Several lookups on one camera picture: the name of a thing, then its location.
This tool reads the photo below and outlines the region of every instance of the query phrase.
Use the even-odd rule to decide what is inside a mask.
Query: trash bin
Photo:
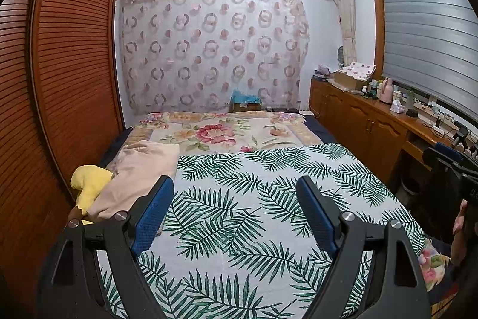
[[[420,193],[420,184],[411,177],[403,177],[400,180],[400,187],[397,191],[396,197],[407,207],[410,205],[414,196]]]

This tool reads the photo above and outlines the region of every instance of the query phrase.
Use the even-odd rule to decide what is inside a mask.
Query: palm leaf bedsheet
[[[400,220],[419,255],[420,226],[341,145],[181,156],[163,233],[138,259],[166,316],[302,317],[331,264],[295,196],[303,175],[341,210]],[[344,317],[357,310],[370,261],[364,252]],[[126,317],[105,252],[99,263],[112,309]]]

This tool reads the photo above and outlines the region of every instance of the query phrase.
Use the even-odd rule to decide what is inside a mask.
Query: sheer curtain
[[[357,61],[355,52],[355,0],[337,0],[344,43],[344,65]]]
[[[299,0],[121,0],[123,75],[136,115],[226,111],[232,91],[298,107],[308,23]]]

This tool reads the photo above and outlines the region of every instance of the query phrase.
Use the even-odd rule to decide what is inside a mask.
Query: striped blind
[[[478,18],[468,0],[383,1],[383,74],[478,120]]]

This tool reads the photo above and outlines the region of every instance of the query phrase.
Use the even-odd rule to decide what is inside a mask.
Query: yellow cushion
[[[95,165],[83,165],[78,167],[71,176],[70,186],[80,190],[76,199],[76,205],[83,215],[93,204],[103,187],[110,182],[113,173]]]

